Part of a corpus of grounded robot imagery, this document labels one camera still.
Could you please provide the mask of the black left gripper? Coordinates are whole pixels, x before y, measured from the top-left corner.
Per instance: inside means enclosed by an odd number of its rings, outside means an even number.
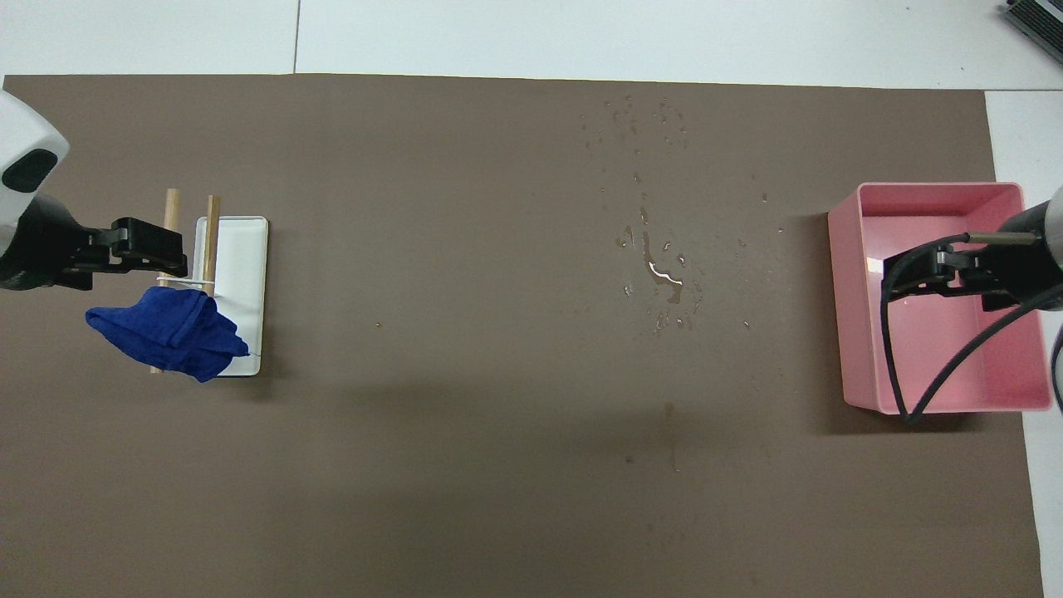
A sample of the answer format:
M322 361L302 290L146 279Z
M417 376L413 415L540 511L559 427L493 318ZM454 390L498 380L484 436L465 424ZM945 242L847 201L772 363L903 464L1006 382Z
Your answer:
M111 224L115 257L140 260L185 260L183 236L137 218L118 218ZM68 287L90 291L95 273L128 275L156 272L186 277L189 264L150 261L109 262L109 250L94 243L98 228L79 224L60 201L38 194L19 217L1 260L1 287L29 291L39 287Z

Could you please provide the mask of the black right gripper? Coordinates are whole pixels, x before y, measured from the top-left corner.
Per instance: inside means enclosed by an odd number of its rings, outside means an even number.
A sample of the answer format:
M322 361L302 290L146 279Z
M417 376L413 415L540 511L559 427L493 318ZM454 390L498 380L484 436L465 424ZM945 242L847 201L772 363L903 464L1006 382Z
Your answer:
M976 268L967 281L982 300L984 311L1026 304L1062 281L1062 208L1041 203L1010 217L999 233L1032 233L1029 245L990 243L973 253ZM882 275L896 277L884 292L888 298L923 296L960 297L967 288L957 273L971 269L971 255L952 243L911 247L885 258Z

